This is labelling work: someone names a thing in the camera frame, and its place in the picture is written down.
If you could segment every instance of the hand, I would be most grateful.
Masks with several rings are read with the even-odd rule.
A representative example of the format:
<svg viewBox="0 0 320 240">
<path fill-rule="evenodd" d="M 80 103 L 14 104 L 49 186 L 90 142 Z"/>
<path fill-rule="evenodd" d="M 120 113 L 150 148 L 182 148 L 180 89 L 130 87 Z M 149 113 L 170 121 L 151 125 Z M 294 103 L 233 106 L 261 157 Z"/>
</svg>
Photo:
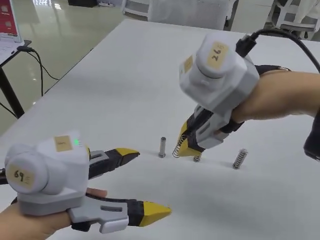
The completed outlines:
<svg viewBox="0 0 320 240">
<path fill-rule="evenodd" d="M 232 112 L 232 119 L 283 118 L 288 115 L 315 116 L 320 106 L 320 75 L 275 70 L 263 74 L 251 95 Z"/>
<path fill-rule="evenodd" d="M 107 191 L 92 188 L 88 188 L 87 193 L 102 198 L 107 195 Z M 71 220 L 67 212 L 27 216 L 20 213 L 17 204 L 13 204 L 0 213 L 0 231 L 6 240 L 45 240 L 56 231 L 70 225 Z"/>
</svg>

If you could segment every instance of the white table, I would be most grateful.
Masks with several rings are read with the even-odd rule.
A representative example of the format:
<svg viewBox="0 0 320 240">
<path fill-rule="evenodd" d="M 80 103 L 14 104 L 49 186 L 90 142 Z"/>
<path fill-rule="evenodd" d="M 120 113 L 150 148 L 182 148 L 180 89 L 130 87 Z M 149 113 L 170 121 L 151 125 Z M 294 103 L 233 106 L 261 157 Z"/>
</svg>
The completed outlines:
<svg viewBox="0 0 320 240">
<path fill-rule="evenodd" d="M 320 163 L 306 157 L 312 118 L 250 121 L 200 163 L 171 157 L 180 127 L 195 103 L 182 93 L 178 67 L 210 30 L 125 20 L 1 138 L 0 159 L 13 143 L 33 145 L 72 129 L 91 150 L 137 149 L 141 156 L 90 181 L 109 197 L 172 207 L 146 228 L 102 235 L 65 229 L 68 240 L 314 240 L 320 236 Z M 241 33 L 223 32 L 236 42 Z M 306 42 L 320 59 L 320 43 Z M 262 36 L 250 54 L 256 64 L 316 72 L 304 53 L 283 38 Z M 157 157 L 160 138 L 167 156 Z M 240 148 L 249 155 L 233 170 Z M 0 191 L 0 208 L 15 196 Z"/>
</svg>

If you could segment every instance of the number label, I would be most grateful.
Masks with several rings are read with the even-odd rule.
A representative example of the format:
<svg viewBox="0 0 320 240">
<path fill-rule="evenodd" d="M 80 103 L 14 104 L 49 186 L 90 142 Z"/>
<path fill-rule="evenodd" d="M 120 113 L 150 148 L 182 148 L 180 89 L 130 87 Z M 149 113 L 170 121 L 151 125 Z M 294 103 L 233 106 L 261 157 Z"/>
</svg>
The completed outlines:
<svg viewBox="0 0 320 240">
<path fill-rule="evenodd" d="M 14 164 L 9 166 L 8 171 L 6 172 L 6 178 L 9 181 L 12 181 L 21 187 L 31 189 L 35 182 L 35 174 L 22 169 Z"/>
<path fill-rule="evenodd" d="M 73 149 L 69 136 L 54 137 L 55 149 L 59 152 L 70 151 Z"/>
<path fill-rule="evenodd" d="M 187 59 L 185 60 L 184 62 L 184 73 L 186 74 L 192 67 L 192 65 L 194 64 L 194 60 L 193 60 L 193 57 L 192 55 Z"/>
<path fill-rule="evenodd" d="M 23 183 L 25 174 L 22 171 L 17 170 L 17 171 L 14 172 L 14 177 L 15 178 L 20 178 L 20 182 Z"/>
<path fill-rule="evenodd" d="M 207 59 L 207 64 L 210 67 L 219 70 L 226 58 L 228 50 L 229 47 L 227 45 L 218 41 L 214 42 Z"/>
</svg>

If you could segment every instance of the tiled floor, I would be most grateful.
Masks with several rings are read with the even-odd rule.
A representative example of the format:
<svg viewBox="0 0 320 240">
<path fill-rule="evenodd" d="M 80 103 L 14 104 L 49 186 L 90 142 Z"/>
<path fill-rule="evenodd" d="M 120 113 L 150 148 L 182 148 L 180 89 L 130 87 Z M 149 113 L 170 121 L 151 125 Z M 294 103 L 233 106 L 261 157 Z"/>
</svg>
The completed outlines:
<svg viewBox="0 0 320 240">
<path fill-rule="evenodd" d="M 67 0 L 13 0 L 20 32 L 38 51 L 43 65 L 56 78 L 63 76 L 123 19 L 119 8 L 69 6 Z M 41 96 L 39 64 L 20 53 L 4 71 L 23 108 L 28 110 Z M 47 75 L 44 89 L 55 83 Z M 0 102 L 8 103 L 0 91 Z M 0 136 L 15 118 L 0 107 Z"/>
</svg>

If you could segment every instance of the cable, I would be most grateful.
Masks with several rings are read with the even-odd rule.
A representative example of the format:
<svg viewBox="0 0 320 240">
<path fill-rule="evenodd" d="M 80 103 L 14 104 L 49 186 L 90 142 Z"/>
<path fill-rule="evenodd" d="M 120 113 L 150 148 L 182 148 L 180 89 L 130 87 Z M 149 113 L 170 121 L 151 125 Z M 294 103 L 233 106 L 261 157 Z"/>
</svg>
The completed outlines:
<svg viewBox="0 0 320 240">
<path fill-rule="evenodd" d="M 7 178 L 6 178 L 6 169 L 0 168 L 0 185 L 6 185 L 8 184 Z"/>
<path fill-rule="evenodd" d="M 17 116 L 14 114 L 14 112 L 11 111 L 9 108 L 7 108 L 5 105 L 3 105 L 1 102 L 0 102 L 0 106 L 3 107 L 5 110 L 7 110 L 9 113 L 11 113 L 16 119 L 18 119 Z"/>
<path fill-rule="evenodd" d="M 42 64 L 41 62 L 41 57 L 39 55 L 39 53 L 34 50 L 32 47 L 28 47 L 28 46 L 19 46 L 18 48 L 18 51 L 21 51 L 21 52 L 25 52 L 29 55 L 31 55 L 32 57 L 34 57 L 36 59 L 36 61 L 39 63 L 40 65 L 40 78 L 41 78 L 41 97 L 44 96 L 44 70 L 46 71 L 46 73 L 53 79 L 59 81 L 60 79 L 58 78 L 55 78 L 53 76 L 51 76 L 51 74 L 48 72 L 48 70 L 44 67 L 44 65 Z"/>
<path fill-rule="evenodd" d="M 32 52 L 34 52 L 36 54 L 36 56 L 38 57 L 38 62 L 40 64 L 41 97 L 43 97 L 44 96 L 44 69 L 43 69 L 43 65 L 41 63 L 41 58 L 40 58 L 39 53 L 36 50 L 33 50 Z"/>
<path fill-rule="evenodd" d="M 27 54 L 29 54 L 30 56 L 32 56 L 39 64 L 40 64 L 40 61 L 38 60 L 38 58 L 36 58 L 34 55 L 32 55 L 30 52 L 27 52 Z M 53 77 L 49 72 L 48 70 L 46 69 L 46 67 L 44 65 L 42 65 L 43 69 L 45 70 L 46 74 L 48 74 L 48 76 L 54 80 L 57 80 L 57 81 L 60 81 L 61 78 L 55 78 Z"/>
<path fill-rule="evenodd" d="M 246 35 L 243 39 L 240 39 L 237 42 L 236 52 L 241 57 L 245 57 L 246 55 L 248 55 L 248 53 L 257 44 L 256 39 L 262 34 L 276 34 L 278 36 L 279 35 L 283 36 L 283 37 L 295 42 L 304 51 L 304 53 L 308 56 L 308 58 L 311 60 L 311 62 L 314 64 L 314 66 L 316 67 L 316 69 L 320 73 L 320 64 L 317 61 L 317 59 L 315 58 L 315 56 L 307 48 L 307 46 L 300 39 L 298 39 L 296 36 L 294 36 L 293 34 L 286 32 L 286 31 L 282 31 L 280 29 L 275 29 L 275 28 L 274 29 L 261 29 L 261 30 L 258 30 L 256 32 L 252 33 L 251 35 Z"/>
</svg>

